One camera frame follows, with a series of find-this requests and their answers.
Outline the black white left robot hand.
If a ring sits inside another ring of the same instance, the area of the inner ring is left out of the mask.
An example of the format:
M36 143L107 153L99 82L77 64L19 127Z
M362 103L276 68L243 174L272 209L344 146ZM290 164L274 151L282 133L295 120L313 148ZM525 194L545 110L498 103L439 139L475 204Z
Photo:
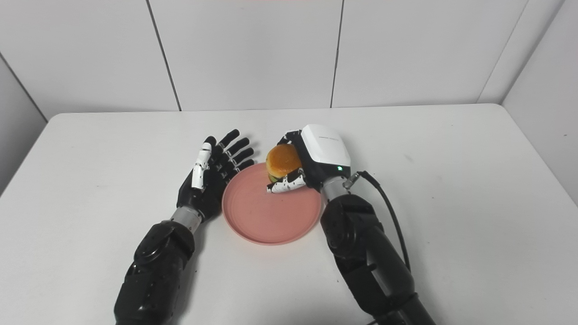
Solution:
M196 210L202 221L220 213L227 185L238 173L255 164L250 140L239 136L240 131L235 128L220 141L214 136L205 139L179 189L177 208L186 206Z

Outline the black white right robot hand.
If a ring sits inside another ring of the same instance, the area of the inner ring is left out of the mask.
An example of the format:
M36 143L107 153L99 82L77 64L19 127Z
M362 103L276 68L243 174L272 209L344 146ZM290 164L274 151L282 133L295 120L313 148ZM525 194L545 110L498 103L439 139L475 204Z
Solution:
M315 189L327 201L349 194L345 186L351 177L351 159L339 134L330 127L308 124L287 132L277 146L290 145L301 163L267 185L268 193L287 193L301 187Z

